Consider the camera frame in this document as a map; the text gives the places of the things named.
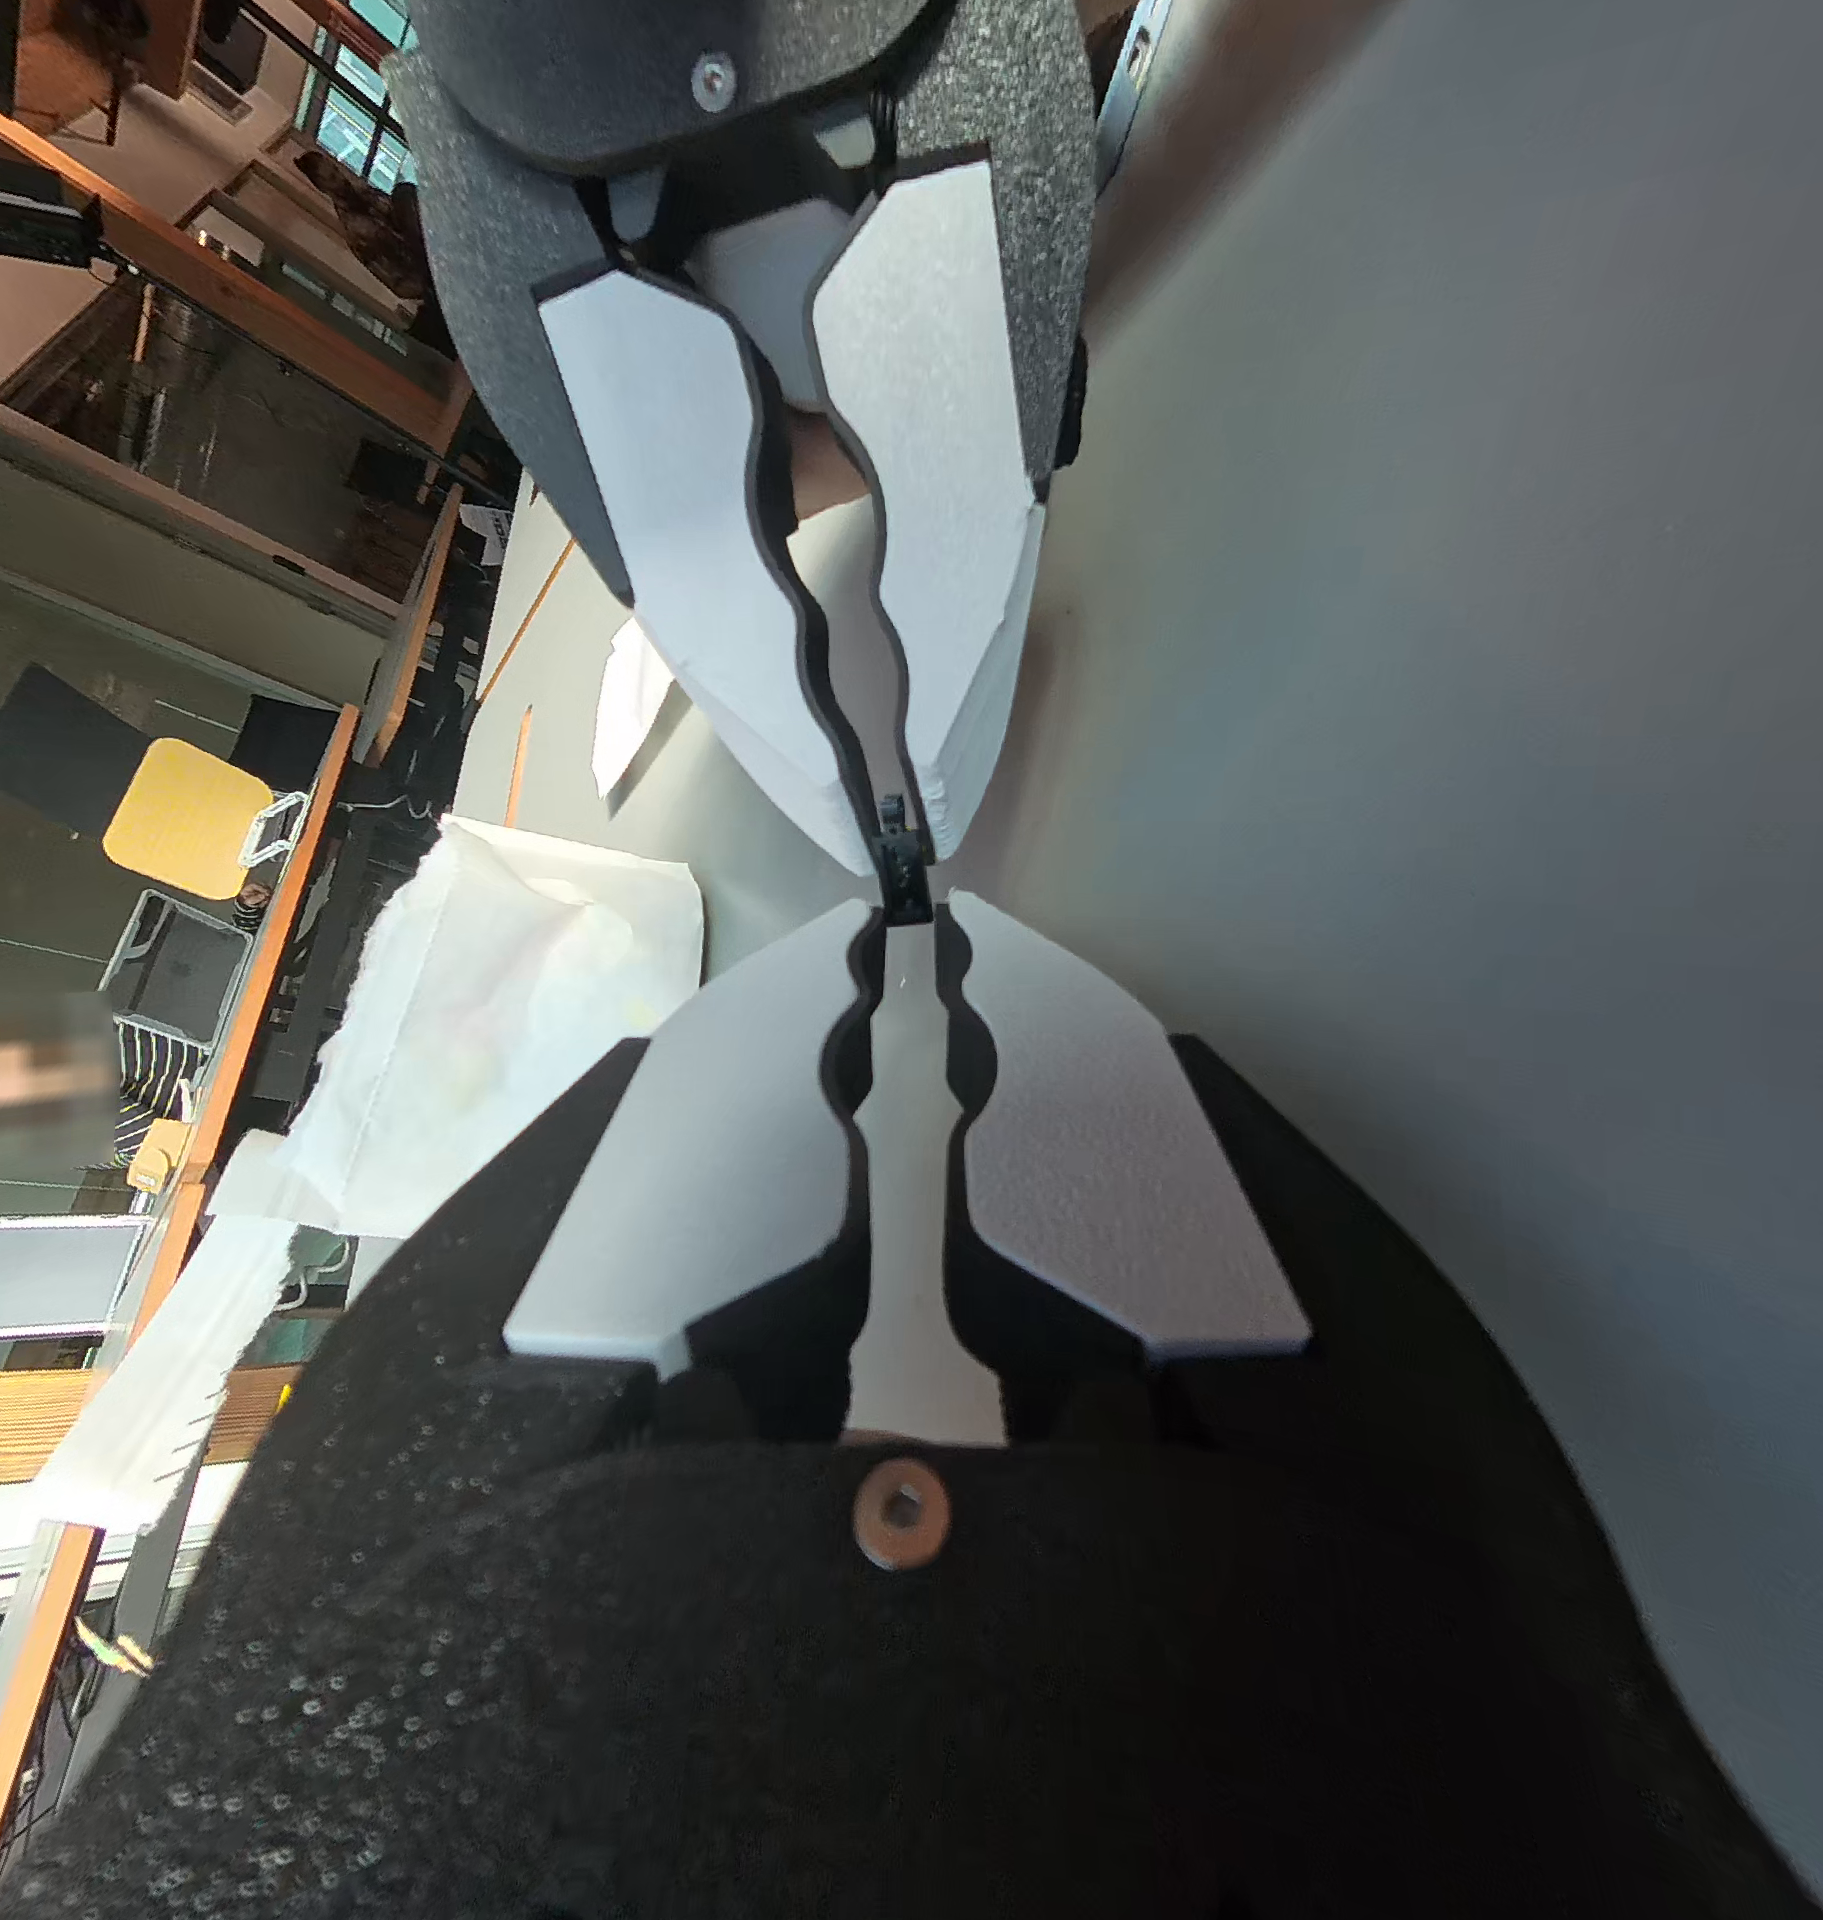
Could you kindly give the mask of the torn white paper bag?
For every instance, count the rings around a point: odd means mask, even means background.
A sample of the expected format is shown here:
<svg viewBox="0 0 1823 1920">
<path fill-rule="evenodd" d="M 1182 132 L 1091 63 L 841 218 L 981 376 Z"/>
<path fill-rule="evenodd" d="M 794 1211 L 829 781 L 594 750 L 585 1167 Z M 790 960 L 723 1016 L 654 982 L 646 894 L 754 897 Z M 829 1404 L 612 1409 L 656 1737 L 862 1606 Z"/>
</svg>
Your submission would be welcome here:
<svg viewBox="0 0 1823 1920">
<path fill-rule="evenodd" d="M 354 1252 L 291 1143 L 251 1132 L 168 1297 L 34 1477 L 34 1521 L 105 1534 L 159 1523 L 199 1471 L 244 1350 L 276 1311 L 343 1306 Z"/>
</svg>

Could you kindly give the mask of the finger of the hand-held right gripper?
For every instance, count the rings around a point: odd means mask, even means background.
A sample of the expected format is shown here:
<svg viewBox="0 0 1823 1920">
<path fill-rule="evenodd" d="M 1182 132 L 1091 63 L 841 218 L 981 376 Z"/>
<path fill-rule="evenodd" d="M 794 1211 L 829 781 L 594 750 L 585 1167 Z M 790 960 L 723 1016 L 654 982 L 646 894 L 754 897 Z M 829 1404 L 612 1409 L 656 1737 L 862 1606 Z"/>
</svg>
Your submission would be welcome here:
<svg viewBox="0 0 1823 1920">
<path fill-rule="evenodd" d="M 788 552 L 781 401 L 754 345 L 624 271 L 552 292 L 540 323 L 646 638 L 762 796 L 871 877 L 869 787 L 825 712 L 829 634 Z"/>
<path fill-rule="evenodd" d="M 904 663 L 906 773 L 932 854 L 952 857 L 1010 723 L 1043 535 L 989 161 L 892 181 L 805 314 L 829 423 L 874 487 L 874 600 Z"/>
</svg>

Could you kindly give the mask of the small black lego assembly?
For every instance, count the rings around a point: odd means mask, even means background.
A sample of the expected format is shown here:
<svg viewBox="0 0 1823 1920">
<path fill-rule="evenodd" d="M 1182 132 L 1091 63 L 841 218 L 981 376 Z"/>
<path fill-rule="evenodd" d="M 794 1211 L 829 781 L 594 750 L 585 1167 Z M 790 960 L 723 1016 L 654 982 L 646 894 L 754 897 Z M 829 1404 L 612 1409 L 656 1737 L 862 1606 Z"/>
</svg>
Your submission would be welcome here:
<svg viewBox="0 0 1823 1920">
<path fill-rule="evenodd" d="M 878 801 L 874 869 L 884 921 L 890 929 L 927 926 L 934 920 L 923 842 L 906 815 L 902 794 Z"/>
</svg>

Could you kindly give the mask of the yellow chair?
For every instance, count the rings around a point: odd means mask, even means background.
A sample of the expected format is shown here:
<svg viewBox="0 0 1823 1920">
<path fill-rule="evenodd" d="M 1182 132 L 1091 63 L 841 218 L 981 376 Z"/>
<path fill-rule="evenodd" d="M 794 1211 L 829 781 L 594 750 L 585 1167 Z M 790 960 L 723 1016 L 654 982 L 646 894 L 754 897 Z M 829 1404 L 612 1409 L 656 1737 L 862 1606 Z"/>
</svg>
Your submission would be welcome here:
<svg viewBox="0 0 1823 1920">
<path fill-rule="evenodd" d="M 312 796 L 265 781 L 176 737 L 155 737 L 103 833 L 106 860 L 196 901 L 235 897 L 249 874 L 291 854 Z"/>
</svg>

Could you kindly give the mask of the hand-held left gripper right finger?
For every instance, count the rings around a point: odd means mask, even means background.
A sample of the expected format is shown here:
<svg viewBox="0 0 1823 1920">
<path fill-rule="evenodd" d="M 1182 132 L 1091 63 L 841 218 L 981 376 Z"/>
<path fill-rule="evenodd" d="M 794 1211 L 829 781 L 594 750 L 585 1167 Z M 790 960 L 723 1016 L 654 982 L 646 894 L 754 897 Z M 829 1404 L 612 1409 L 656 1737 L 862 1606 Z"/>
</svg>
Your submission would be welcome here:
<svg viewBox="0 0 1823 1920">
<path fill-rule="evenodd" d="M 971 892 L 934 953 L 960 1106 L 946 1317 L 999 1397 L 1299 1356 L 1309 1317 L 1162 1022 Z"/>
</svg>

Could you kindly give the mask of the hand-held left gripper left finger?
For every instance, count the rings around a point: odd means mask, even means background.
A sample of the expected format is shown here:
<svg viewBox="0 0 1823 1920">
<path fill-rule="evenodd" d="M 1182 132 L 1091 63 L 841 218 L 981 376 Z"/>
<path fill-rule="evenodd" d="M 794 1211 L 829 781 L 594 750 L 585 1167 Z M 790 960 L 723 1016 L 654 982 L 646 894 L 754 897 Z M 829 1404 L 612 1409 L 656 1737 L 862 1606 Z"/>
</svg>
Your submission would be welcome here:
<svg viewBox="0 0 1823 1920">
<path fill-rule="evenodd" d="M 848 1415 L 884 932 L 833 907 L 659 1024 L 504 1327 L 512 1354 L 713 1370 L 754 1419 Z"/>
</svg>

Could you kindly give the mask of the grey desk monitor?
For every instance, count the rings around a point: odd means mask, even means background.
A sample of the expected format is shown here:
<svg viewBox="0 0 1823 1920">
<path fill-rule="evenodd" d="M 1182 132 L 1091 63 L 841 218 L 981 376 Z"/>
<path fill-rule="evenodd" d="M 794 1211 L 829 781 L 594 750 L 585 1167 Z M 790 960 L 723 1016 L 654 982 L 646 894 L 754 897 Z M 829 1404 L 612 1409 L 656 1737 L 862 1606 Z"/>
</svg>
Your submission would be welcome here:
<svg viewBox="0 0 1823 1920">
<path fill-rule="evenodd" d="M 0 1218 L 0 1342 L 103 1338 L 148 1232 L 132 1214 Z"/>
</svg>

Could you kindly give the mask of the flat empty white paper bag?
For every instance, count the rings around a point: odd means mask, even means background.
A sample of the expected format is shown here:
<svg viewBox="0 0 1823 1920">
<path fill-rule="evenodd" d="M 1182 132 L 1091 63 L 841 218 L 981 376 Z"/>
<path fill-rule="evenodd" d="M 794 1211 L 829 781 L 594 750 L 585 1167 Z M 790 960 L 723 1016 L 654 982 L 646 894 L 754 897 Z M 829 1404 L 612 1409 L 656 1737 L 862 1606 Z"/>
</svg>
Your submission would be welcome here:
<svg viewBox="0 0 1823 1920">
<path fill-rule="evenodd" d="M 610 637 L 594 712 L 588 770 L 600 799 L 627 781 L 674 684 L 645 623 L 629 616 Z"/>
</svg>

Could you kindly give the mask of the person's right hand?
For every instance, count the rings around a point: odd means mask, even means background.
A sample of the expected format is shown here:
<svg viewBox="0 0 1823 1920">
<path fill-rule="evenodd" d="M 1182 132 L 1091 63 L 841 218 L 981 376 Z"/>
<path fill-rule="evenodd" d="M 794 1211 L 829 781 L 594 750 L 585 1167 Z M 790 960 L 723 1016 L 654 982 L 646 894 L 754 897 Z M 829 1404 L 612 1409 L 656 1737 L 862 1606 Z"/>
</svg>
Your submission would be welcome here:
<svg viewBox="0 0 1823 1920">
<path fill-rule="evenodd" d="M 865 500 L 871 485 L 822 414 L 784 408 L 796 521 Z"/>
</svg>

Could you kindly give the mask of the arched window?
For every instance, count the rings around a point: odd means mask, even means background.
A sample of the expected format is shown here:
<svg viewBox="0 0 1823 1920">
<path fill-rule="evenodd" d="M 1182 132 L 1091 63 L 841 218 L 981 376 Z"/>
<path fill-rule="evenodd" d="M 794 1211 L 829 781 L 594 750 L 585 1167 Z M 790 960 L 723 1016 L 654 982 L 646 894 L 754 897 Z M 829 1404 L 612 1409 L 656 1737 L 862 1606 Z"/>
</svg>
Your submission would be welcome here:
<svg viewBox="0 0 1823 1920">
<path fill-rule="evenodd" d="M 312 56 L 298 132 L 383 196 L 416 183 L 416 164 L 377 66 L 324 29 L 315 34 Z"/>
</svg>

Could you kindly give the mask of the full white paper bag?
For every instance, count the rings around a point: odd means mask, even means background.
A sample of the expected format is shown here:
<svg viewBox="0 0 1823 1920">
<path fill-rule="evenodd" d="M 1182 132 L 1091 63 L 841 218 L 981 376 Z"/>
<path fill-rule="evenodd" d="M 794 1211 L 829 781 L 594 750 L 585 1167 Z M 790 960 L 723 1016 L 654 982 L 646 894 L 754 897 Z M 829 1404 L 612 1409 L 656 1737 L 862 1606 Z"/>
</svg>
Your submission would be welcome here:
<svg viewBox="0 0 1823 1920">
<path fill-rule="evenodd" d="M 684 861 L 445 816 L 363 940 L 273 1215 L 406 1238 L 614 1044 L 703 982 Z"/>
</svg>

